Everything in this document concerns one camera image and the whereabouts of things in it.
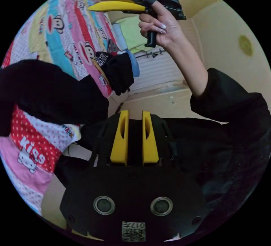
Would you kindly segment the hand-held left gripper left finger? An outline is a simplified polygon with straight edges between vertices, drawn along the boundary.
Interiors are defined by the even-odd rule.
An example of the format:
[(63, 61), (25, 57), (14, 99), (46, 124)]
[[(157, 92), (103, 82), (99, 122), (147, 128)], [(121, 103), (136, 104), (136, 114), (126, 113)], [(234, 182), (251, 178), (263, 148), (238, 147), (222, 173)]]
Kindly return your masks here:
[(113, 164), (127, 166), (128, 162), (129, 111), (120, 112), (110, 160)]

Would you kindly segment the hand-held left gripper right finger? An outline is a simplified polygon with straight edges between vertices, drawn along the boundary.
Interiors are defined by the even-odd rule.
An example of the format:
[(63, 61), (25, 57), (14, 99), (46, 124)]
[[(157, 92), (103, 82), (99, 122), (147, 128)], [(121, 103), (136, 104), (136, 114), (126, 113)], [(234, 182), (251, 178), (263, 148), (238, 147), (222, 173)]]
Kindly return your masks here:
[(143, 166), (159, 161), (151, 114), (148, 111), (142, 112), (142, 161)]

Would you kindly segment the person's right hand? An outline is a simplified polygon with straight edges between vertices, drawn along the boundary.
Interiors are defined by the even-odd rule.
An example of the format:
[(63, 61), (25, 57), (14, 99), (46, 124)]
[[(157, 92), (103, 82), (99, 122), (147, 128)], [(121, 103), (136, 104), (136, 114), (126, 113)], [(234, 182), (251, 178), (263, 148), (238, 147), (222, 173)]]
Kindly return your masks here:
[(186, 47), (189, 41), (174, 16), (158, 1), (153, 3), (152, 8), (157, 13), (157, 17), (146, 13), (139, 15), (141, 35), (147, 38), (149, 31), (155, 32), (157, 44), (165, 50)]

